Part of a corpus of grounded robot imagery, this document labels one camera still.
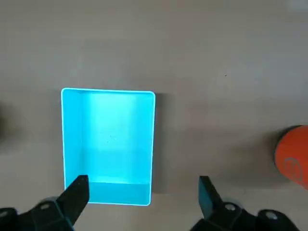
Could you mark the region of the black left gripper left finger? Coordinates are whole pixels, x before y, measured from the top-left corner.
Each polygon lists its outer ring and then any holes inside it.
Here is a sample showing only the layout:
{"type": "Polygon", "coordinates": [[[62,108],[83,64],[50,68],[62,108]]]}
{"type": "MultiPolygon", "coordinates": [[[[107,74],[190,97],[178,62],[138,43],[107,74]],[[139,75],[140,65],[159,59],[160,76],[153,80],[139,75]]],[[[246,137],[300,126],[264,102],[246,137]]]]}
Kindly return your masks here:
{"type": "Polygon", "coordinates": [[[60,196],[41,200],[19,214],[14,207],[0,209],[2,231],[73,231],[90,198],[88,175],[79,175],[60,196]]]}

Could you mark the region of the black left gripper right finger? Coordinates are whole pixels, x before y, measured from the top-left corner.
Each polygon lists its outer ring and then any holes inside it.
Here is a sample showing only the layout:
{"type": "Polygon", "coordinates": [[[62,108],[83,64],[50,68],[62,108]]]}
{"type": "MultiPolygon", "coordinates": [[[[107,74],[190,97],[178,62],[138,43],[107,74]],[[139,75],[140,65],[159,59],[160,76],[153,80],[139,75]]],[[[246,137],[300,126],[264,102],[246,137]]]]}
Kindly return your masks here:
{"type": "Polygon", "coordinates": [[[208,176],[199,178],[198,201],[204,217],[192,231],[299,231],[277,210],[263,209],[255,216],[235,203],[223,201],[208,176]]]}

